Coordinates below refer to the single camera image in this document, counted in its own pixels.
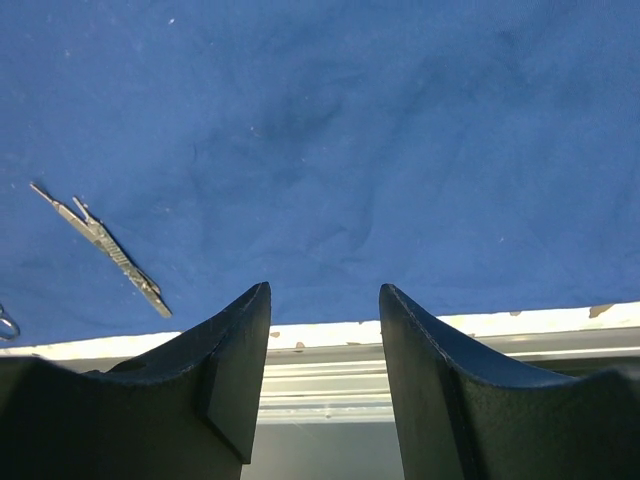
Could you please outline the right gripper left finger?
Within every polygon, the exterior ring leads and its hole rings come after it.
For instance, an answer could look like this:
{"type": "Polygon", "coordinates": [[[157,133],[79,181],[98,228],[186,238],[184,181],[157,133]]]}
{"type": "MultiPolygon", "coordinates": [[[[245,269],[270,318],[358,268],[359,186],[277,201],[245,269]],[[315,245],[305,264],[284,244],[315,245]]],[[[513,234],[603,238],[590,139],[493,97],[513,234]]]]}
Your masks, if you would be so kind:
{"type": "Polygon", "coordinates": [[[268,283],[106,372],[1,361],[5,479],[237,479],[251,460],[268,283]]]}

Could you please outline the steel scalpel handle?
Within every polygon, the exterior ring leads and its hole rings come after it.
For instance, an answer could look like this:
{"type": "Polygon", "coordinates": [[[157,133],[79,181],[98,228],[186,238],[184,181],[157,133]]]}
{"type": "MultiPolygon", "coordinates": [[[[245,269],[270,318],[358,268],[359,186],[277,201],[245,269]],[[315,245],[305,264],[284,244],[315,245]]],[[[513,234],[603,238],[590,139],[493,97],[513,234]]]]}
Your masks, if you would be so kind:
{"type": "Polygon", "coordinates": [[[94,247],[117,265],[163,318],[172,317],[170,308],[162,298],[160,287],[134,262],[103,222],[89,211],[87,204],[83,203],[77,196],[72,197],[73,202],[82,213],[79,216],[75,210],[52,197],[45,189],[35,183],[31,182],[30,187],[94,247]]]}
{"type": "Polygon", "coordinates": [[[83,224],[90,231],[90,240],[100,248],[143,292],[153,292],[160,296],[160,288],[130,258],[104,224],[94,217],[88,206],[74,196],[73,201],[84,215],[83,224]]]}

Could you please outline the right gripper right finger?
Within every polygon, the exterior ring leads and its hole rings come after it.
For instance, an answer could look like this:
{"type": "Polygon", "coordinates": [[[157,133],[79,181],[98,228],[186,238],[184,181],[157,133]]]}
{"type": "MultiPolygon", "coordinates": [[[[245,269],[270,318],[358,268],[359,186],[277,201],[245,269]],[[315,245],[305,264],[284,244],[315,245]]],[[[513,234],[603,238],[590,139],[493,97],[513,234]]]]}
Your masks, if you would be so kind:
{"type": "Polygon", "coordinates": [[[391,284],[381,335],[408,479],[635,479],[639,368],[580,377],[497,352],[391,284]]]}

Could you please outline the blue surgical cloth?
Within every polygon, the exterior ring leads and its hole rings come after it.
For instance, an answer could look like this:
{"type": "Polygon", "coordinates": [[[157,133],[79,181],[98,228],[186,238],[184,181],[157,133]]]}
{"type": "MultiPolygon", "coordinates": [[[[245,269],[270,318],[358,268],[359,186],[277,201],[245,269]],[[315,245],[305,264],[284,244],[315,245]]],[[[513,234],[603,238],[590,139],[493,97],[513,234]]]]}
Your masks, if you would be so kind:
{"type": "Polygon", "coordinates": [[[1,302],[21,346],[639,297],[635,1],[5,1],[1,302]],[[77,196],[163,318],[31,187],[77,196]]]}

